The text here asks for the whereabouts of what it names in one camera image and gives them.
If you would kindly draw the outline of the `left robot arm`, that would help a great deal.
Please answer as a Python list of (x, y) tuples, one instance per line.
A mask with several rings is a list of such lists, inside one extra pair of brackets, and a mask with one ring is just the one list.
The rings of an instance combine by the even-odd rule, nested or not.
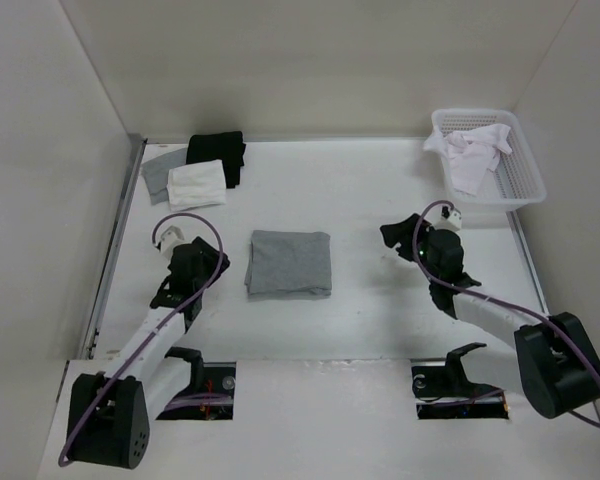
[(83, 373), (72, 385), (62, 467), (79, 462), (132, 470), (161, 416), (209, 419), (233, 404), (232, 392), (206, 374), (201, 352), (177, 344), (230, 261), (200, 237), (186, 243), (169, 235), (157, 246), (169, 260), (168, 274), (145, 319), (104, 369)]

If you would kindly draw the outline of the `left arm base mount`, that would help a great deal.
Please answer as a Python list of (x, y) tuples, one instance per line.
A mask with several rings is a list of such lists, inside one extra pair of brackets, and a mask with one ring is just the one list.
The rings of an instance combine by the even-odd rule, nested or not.
[(235, 363), (205, 363), (157, 417), (161, 421), (232, 420), (236, 393)]

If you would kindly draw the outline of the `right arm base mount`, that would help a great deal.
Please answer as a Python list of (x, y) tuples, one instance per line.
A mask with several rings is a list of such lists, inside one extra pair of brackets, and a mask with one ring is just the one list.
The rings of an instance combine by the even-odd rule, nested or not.
[(412, 392), (419, 420), (508, 420), (509, 412), (502, 389), (468, 379), (462, 358), (485, 348), (473, 342), (451, 350), (441, 360), (411, 362)]

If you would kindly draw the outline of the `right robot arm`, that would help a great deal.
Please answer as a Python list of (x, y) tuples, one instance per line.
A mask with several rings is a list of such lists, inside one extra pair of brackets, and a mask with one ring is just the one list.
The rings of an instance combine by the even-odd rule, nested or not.
[(459, 235), (418, 214), (383, 225), (380, 232), (386, 247), (421, 268), (438, 310), (513, 350), (489, 357), (485, 343), (471, 342), (449, 351), (441, 365), (414, 366), (417, 398), (451, 409), (516, 391), (548, 419), (600, 399), (600, 359), (577, 316), (545, 317), (481, 292), (480, 282), (464, 270)]

